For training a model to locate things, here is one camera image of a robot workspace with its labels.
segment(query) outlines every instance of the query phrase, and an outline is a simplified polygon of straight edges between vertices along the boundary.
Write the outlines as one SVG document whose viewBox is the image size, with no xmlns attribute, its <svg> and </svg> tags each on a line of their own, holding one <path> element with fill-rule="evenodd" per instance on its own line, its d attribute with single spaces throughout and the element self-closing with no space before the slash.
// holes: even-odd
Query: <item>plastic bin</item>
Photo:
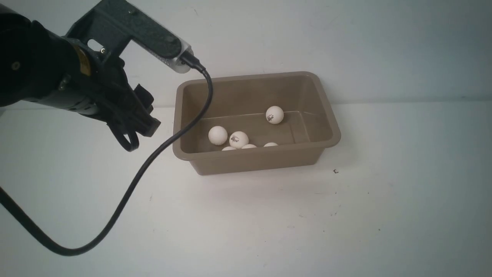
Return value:
<svg viewBox="0 0 492 277">
<path fill-rule="evenodd" d="M 173 144 L 176 157 L 189 161 L 200 175 L 298 167 L 315 164 L 323 150 L 340 141 L 340 129 L 319 78 L 290 72 L 214 78 L 214 98 L 204 118 Z M 207 97 L 205 80 L 179 86 L 174 133 L 200 111 Z M 268 123 L 266 110 L 280 106 L 284 120 Z M 221 151 L 209 142 L 211 127 L 230 136 L 243 131 L 257 148 Z M 279 146 L 263 147 L 268 142 Z"/>
</svg>

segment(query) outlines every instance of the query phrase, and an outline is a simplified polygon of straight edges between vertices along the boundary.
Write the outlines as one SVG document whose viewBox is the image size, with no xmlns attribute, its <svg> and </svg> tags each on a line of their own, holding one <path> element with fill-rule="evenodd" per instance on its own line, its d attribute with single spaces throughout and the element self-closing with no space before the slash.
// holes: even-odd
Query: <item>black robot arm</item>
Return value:
<svg viewBox="0 0 492 277">
<path fill-rule="evenodd" d="M 92 50 L 91 39 L 103 48 Z M 191 47 L 125 0 L 102 0 L 63 37 L 0 5 L 0 106 L 25 100 L 74 111 L 106 122 L 135 150 L 136 133 L 151 137 L 160 122 L 150 115 L 152 95 L 132 89 L 123 70 L 120 54 L 131 40 L 176 72 L 189 70 L 181 57 Z"/>
</svg>

